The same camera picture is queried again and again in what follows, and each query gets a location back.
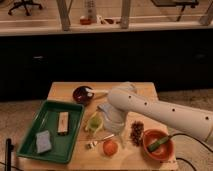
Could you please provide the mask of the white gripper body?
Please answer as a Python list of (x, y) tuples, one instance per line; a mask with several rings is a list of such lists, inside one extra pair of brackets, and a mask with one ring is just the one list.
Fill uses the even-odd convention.
[(127, 112), (116, 109), (109, 103), (102, 103), (98, 106), (102, 112), (104, 127), (107, 131), (120, 134), (126, 125)]

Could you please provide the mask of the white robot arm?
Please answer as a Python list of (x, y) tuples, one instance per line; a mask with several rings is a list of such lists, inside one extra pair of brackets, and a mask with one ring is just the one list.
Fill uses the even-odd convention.
[(99, 106), (108, 119), (111, 132), (121, 131), (129, 112), (145, 115), (213, 146), (213, 112), (149, 100), (129, 88), (112, 88), (107, 102)]

